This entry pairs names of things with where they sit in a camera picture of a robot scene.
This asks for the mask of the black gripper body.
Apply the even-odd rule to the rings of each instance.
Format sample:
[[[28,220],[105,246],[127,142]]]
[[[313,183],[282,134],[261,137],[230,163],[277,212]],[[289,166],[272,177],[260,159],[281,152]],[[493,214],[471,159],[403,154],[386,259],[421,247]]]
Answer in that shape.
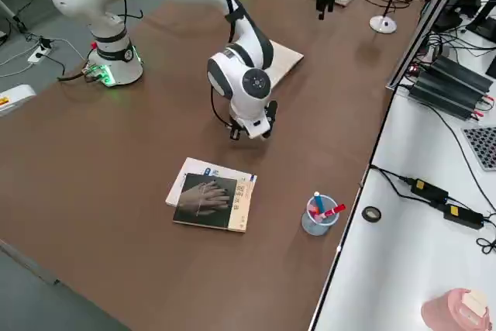
[[[269,122],[269,130],[266,131],[266,134],[271,134],[272,129],[274,128],[274,124],[276,121],[276,114],[277,114],[277,108],[278,108],[278,103],[275,100],[272,100],[268,103],[268,105],[265,107],[265,114],[267,117],[267,121]]]

